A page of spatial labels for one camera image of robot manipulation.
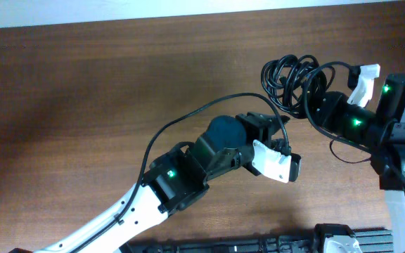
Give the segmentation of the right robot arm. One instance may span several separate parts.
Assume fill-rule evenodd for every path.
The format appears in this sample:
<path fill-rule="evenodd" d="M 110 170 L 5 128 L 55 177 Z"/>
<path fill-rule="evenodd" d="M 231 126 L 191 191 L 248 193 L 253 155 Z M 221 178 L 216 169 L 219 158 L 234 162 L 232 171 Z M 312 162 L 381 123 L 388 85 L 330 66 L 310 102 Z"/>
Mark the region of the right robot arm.
<path fill-rule="evenodd" d="M 311 123 L 331 138 L 370 153 L 390 213 L 393 250 L 405 252 L 405 74 L 386 78 L 375 112 L 338 91 L 315 95 L 304 107 Z"/>

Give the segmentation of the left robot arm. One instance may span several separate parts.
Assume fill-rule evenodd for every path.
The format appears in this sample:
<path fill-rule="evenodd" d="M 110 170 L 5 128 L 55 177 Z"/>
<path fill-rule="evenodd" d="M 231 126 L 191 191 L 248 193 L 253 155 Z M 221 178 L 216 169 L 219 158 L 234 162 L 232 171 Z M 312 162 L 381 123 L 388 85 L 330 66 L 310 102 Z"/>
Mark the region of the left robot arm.
<path fill-rule="evenodd" d="M 290 152 L 283 140 L 271 138 L 288 121 L 287 116 L 254 112 L 215 117 L 195 142 L 177 143 L 156 158 L 140 184 L 43 252 L 118 252 L 124 243 L 198 201 L 210 180 L 240 167 L 289 182 Z"/>

